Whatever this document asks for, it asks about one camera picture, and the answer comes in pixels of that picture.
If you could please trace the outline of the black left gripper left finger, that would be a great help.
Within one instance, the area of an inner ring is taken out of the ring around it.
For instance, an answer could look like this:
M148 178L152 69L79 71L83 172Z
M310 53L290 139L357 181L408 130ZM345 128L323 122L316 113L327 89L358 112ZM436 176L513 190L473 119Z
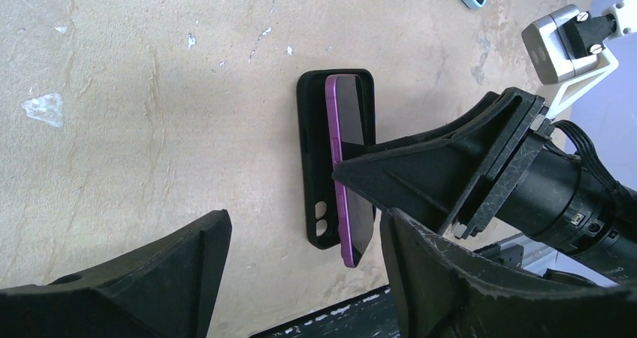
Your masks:
M3 337L205 337L231 241L226 210L47 285L1 291Z

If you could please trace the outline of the black phone case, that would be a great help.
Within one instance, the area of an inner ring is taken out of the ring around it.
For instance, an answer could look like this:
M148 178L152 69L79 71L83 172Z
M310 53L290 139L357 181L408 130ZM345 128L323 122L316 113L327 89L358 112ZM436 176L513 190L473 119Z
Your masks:
M306 237L317 249L340 244L331 144L329 142L325 82L334 74L359 77L359 106L364 145L376 144L376 106L373 75L364 68L308 71L296 85L300 157L303 177Z

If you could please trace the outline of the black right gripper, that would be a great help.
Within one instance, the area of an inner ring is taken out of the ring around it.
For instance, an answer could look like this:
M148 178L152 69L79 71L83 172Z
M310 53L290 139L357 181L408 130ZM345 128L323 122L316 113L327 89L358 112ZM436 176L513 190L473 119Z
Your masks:
M521 89L488 92L443 126L376 144L337 164L332 177L382 212L397 208L432 231L445 231L506 123L527 110ZM476 235L497 217L616 283L634 281L636 192L609 173L575 123L543 119L536 130L525 127L476 210L461 219L461 236Z

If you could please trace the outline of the black phone with pink edge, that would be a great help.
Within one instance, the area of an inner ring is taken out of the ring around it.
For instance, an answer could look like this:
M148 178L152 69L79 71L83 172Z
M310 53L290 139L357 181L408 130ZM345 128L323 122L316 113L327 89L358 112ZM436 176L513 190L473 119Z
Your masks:
M358 87L359 76L332 74L325 81L325 103L332 165L357 157L365 146ZM355 268L373 236L373 205L335 182L340 251L346 267Z

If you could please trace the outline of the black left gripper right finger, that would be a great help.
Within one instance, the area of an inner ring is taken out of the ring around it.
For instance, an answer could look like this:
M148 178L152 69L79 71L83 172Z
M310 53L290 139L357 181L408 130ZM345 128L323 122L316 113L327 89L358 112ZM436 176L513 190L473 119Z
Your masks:
M404 337L634 337L636 286L507 267L382 214L382 252Z

